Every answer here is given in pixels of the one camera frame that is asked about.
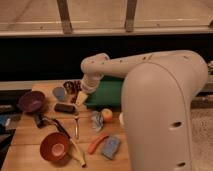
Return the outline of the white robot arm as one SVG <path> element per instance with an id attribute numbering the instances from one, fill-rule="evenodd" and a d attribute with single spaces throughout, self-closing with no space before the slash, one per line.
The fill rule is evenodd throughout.
<path id="1" fill-rule="evenodd" d="M 111 59 L 83 59 L 82 90 L 96 91 L 105 76 L 124 80 L 121 95 L 132 171 L 193 171 L 190 106 L 208 79 L 207 64 L 190 50 Z"/>

